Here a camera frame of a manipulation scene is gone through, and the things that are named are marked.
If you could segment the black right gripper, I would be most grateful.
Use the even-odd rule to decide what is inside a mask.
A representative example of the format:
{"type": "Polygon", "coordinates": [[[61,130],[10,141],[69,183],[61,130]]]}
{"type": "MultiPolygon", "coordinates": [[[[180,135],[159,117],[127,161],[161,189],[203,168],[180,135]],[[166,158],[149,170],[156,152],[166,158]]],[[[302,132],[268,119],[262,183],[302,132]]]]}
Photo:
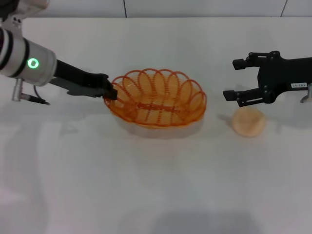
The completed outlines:
{"type": "Polygon", "coordinates": [[[259,68],[259,88],[223,91],[224,98],[236,101],[239,107],[271,104],[288,91],[307,90],[308,95],[312,94],[312,58],[284,59],[279,51],[250,52],[245,59],[235,59],[232,64],[235,70],[259,68]]]}

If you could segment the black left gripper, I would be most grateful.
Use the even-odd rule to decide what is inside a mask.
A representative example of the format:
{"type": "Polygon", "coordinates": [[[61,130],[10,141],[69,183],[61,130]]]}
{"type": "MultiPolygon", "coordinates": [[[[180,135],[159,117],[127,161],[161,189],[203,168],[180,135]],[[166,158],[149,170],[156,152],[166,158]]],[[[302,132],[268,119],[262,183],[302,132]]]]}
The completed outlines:
{"type": "Polygon", "coordinates": [[[57,61],[54,78],[50,83],[66,89],[67,94],[72,96],[117,100],[118,92],[108,80],[108,75],[86,72],[61,60],[57,61]]]}

